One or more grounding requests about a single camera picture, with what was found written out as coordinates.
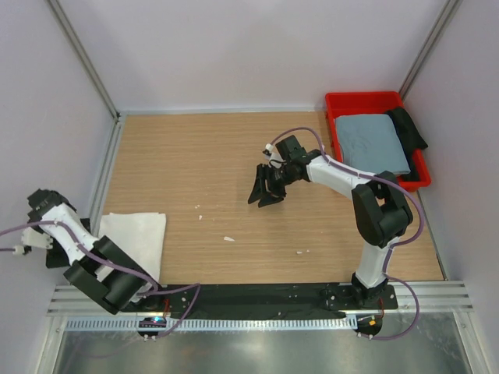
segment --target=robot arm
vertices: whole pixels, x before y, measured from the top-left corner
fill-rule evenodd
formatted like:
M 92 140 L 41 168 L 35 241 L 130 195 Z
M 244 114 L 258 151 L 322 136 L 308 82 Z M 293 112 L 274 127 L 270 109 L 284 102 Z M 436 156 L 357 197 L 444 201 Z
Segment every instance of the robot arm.
M 68 226 L 78 242 L 95 256 L 148 275 L 131 256 L 120 249 L 107 236 L 102 238 L 94 237 L 84 227 L 76 214 L 76 209 L 64 196 L 56 191 L 39 189 L 28 197 L 28 203 L 32 208 L 31 212 L 28 213 L 30 222 L 61 222 Z M 50 244 L 54 248 L 49 249 L 49 251 L 54 251 L 57 248 L 67 256 L 65 263 L 59 262 L 57 266 L 53 267 L 69 265 L 69 269 L 64 273 L 69 283 L 111 314 L 123 310 L 130 301 L 138 301 L 140 298 L 136 296 L 137 292 L 146 291 L 151 286 L 144 279 L 131 273 L 123 273 L 119 270 L 109 271 L 110 268 L 102 266 L 97 261 L 86 256 L 78 248 L 68 231 L 61 225 L 41 225 L 34 229 L 37 231 L 38 236 L 30 233 L 30 230 L 33 229 L 29 228 L 26 233 L 23 233 L 23 244 L 31 245 L 32 243 L 27 242 L 29 238 L 37 237 L 39 239 L 40 236 L 45 235 L 53 238 L 54 240 Z
M 270 162 L 257 166 L 257 178 L 248 203 L 259 201 L 258 207 L 279 203 L 286 196 L 285 187 L 300 179 L 326 185 L 351 199 L 357 228 L 364 239 L 362 258 L 352 275 L 352 285 L 359 302 L 377 297 L 388 282 L 383 265 L 390 245 L 397 242 L 412 223 L 412 213 L 403 194 L 380 182 L 357 176 L 369 173 L 344 164 L 340 164 L 341 168 L 333 167 L 331 164 L 337 161 L 326 161 L 319 150 L 306 152 L 294 136 L 275 147 L 278 155 L 271 152 L 272 146 L 264 151 Z M 354 175 L 345 169 L 354 171 Z M 387 171 L 378 177 L 397 183 L 397 178 Z

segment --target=black mounting plate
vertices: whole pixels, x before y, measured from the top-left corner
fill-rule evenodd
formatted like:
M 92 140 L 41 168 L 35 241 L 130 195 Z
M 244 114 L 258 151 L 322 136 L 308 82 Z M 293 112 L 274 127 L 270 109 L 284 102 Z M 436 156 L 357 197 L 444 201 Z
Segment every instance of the black mounting plate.
M 170 285 L 174 290 L 182 285 Z M 166 295 L 170 300 L 173 318 L 179 318 L 189 305 L 195 289 Z M 379 298 L 385 310 L 397 309 L 393 286 L 387 285 L 376 299 L 360 305 L 352 297 L 351 284 L 202 284 L 189 319 L 268 320 L 268 319 L 334 319 L 344 318 L 343 311 L 366 310 L 366 314 L 380 309 Z M 127 312 L 163 312 L 164 303 L 157 308 L 137 305 Z

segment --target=wooden tabletop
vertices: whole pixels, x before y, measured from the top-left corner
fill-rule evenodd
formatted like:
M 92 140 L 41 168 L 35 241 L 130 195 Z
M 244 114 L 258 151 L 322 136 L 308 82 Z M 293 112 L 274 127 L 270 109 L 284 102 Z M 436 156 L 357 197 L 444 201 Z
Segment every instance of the wooden tabletop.
M 282 203 L 247 203 L 265 144 L 302 125 L 329 144 L 323 112 L 129 116 L 104 213 L 166 213 L 163 284 L 349 281 L 363 247 L 350 200 L 300 181 Z M 310 133 L 295 135 L 317 148 Z M 426 228 L 395 251 L 390 274 L 442 279 Z

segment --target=blue cloth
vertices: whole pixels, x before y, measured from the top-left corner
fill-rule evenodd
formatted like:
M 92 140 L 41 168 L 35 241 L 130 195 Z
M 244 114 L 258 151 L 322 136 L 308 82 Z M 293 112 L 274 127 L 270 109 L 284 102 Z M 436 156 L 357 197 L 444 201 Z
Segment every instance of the blue cloth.
M 345 164 L 375 174 L 411 171 L 388 115 L 343 115 L 335 123 Z

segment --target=white cloth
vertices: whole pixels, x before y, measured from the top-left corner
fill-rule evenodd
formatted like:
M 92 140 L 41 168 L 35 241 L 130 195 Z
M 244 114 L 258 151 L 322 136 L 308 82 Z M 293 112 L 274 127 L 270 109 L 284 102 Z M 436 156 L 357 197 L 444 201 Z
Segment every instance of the white cloth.
M 163 213 L 108 214 L 102 216 L 99 238 L 107 235 L 123 252 L 159 281 L 165 239 Z

